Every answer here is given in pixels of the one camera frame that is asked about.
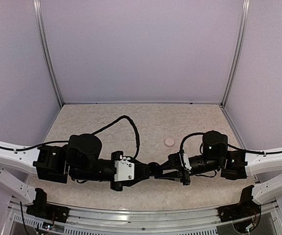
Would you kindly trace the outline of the black earbud charging case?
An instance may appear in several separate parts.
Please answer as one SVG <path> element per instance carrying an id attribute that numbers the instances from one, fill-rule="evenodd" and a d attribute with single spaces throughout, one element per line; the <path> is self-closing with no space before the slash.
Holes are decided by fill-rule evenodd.
<path id="1" fill-rule="evenodd" d="M 156 163 L 156 162 L 151 162 L 148 164 L 149 168 L 150 168 L 150 174 L 152 176 L 155 176 L 155 175 L 159 175 L 162 173 L 162 171 L 160 171 L 159 169 L 159 166 L 160 164 Z"/>

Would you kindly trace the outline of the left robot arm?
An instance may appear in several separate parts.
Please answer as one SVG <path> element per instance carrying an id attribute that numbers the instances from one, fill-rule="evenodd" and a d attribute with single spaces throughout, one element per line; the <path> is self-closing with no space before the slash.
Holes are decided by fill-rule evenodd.
<path id="1" fill-rule="evenodd" d="M 40 180 L 67 183 L 110 182 L 114 191 L 131 187 L 154 176 L 154 164 L 144 164 L 122 151 L 110 160 L 99 158 L 101 140 L 92 134 L 72 135 L 55 146 L 52 141 L 35 146 L 0 141 L 0 166 L 15 169 Z"/>

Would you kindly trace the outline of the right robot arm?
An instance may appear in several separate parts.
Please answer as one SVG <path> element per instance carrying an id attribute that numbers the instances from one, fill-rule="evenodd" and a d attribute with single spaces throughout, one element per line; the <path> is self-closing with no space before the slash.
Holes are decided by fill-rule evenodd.
<path id="1" fill-rule="evenodd" d="M 201 155 L 188 157 L 184 144 L 190 137 L 202 137 Z M 179 180 L 190 184 L 191 176 L 219 171 L 227 180 L 246 179 L 267 172 L 282 172 L 282 147 L 270 150 L 247 150 L 228 143 L 227 135 L 218 131 L 197 132 L 185 136 L 179 151 L 168 156 L 161 164 L 152 164 L 151 173 L 157 179 Z M 251 185 L 242 190 L 241 202 L 235 205 L 235 214 L 246 217 L 254 209 L 254 203 L 262 205 L 282 195 L 282 173 L 266 182 Z"/>

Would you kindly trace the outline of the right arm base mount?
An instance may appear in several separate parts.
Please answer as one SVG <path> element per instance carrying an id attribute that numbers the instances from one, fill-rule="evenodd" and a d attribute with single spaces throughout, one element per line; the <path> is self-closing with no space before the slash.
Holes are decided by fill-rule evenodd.
<path id="1" fill-rule="evenodd" d="M 242 219 L 245 217 L 252 217 L 261 212 L 261 205 L 256 203 L 236 203 L 227 206 L 221 206 L 217 209 L 221 222 L 228 222 Z"/>

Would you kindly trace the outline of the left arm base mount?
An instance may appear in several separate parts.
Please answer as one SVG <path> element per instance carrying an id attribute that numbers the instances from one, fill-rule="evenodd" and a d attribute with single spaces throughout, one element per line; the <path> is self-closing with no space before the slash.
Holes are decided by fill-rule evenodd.
<path id="1" fill-rule="evenodd" d="M 35 205 L 27 206 L 26 213 L 38 218 L 66 223 L 70 209 L 68 207 L 48 204 L 44 208 Z"/>

